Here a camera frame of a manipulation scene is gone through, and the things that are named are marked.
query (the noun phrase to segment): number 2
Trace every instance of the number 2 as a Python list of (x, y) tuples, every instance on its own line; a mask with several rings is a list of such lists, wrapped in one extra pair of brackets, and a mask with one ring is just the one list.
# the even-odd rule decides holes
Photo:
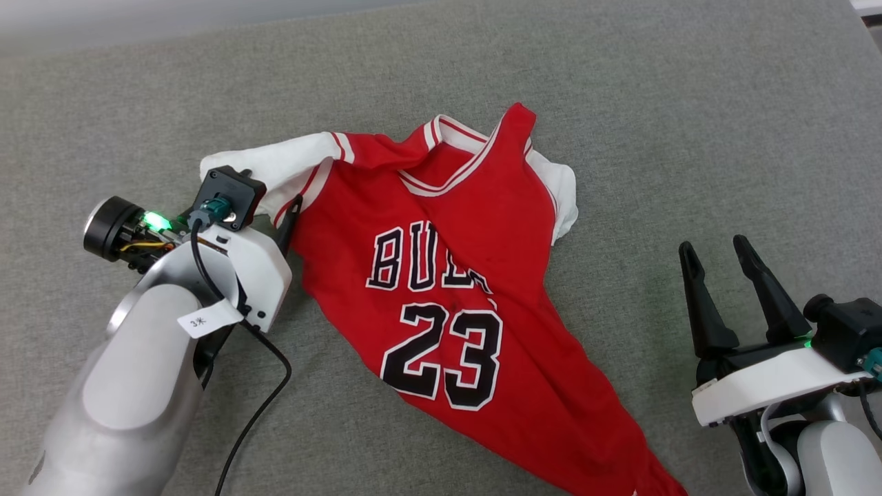
[[(449, 313), (439, 304), (406, 304), (401, 307), (401, 322), (429, 328), (390, 348), (383, 356), (380, 378), (401, 393), (434, 400), (441, 377), (441, 365), (420, 361), (441, 343)], [(492, 310), (463, 310), (453, 317), (448, 332), (464, 339), (480, 333), (478, 343), (466, 342), (460, 355), (460, 367), (475, 371), (475, 380), (462, 379), (462, 370), (444, 369), (444, 389), (451, 408), (480, 410), (493, 399), (499, 372), (502, 320)]]

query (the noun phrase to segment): green led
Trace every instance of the green led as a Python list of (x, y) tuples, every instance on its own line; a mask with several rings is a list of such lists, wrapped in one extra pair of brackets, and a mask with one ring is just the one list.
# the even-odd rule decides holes
[(156, 232), (160, 232), (164, 229), (171, 229), (171, 222), (155, 212), (144, 212), (142, 219), (144, 219), (144, 224), (147, 224), (147, 227)]

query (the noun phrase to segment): white sleeve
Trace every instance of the white sleeve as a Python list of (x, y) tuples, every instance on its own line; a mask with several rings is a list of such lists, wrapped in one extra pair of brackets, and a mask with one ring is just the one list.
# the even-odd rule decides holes
[(250, 169), (252, 178), (266, 184), (266, 195), (256, 213), (280, 222), (280, 210), (297, 194), (303, 195), (305, 209), (321, 192), (333, 161), (344, 153), (341, 140), (348, 146), (342, 133), (317, 132), (263, 147), (208, 155), (199, 164), (199, 177), (205, 179), (209, 169), (224, 165), (237, 171)]
[(568, 166), (554, 163), (535, 150), (527, 153), (527, 163), (545, 184), (554, 202), (554, 234), (551, 236), (551, 244), (554, 244), (570, 232), (570, 227), (579, 217), (579, 209), (576, 207), (576, 175)]

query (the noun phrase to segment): red jersey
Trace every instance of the red jersey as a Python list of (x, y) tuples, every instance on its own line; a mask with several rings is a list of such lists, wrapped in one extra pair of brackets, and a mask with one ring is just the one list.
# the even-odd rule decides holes
[(203, 160), (297, 193), (303, 287), (362, 361), (452, 429), (576, 494), (681, 495), (546, 295), (572, 171), (516, 104), (489, 137), (437, 116), (405, 141), (324, 132)]

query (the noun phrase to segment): gray tablecloth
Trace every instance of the gray tablecloth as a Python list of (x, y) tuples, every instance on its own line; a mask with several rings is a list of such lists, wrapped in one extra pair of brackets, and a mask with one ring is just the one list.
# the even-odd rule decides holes
[[(695, 245), (743, 342), (765, 323), (737, 233), (798, 304), (821, 291), (882, 300), (882, 56), (845, 0), (441, 2), (0, 66), (3, 494), (26, 480), (136, 281), (82, 250), (86, 215), (112, 194), (177, 213), (199, 159), (220, 150), (323, 130), (402, 139), (438, 113), (488, 132), (523, 101), (536, 148), (579, 187), (551, 299), (696, 495), (747, 490), (732, 433), (691, 412), (679, 243)], [(408, 407), (296, 285), (271, 337), (294, 378), (228, 494), (557, 492)], [(213, 490), (281, 374), (234, 334), (167, 494)]]

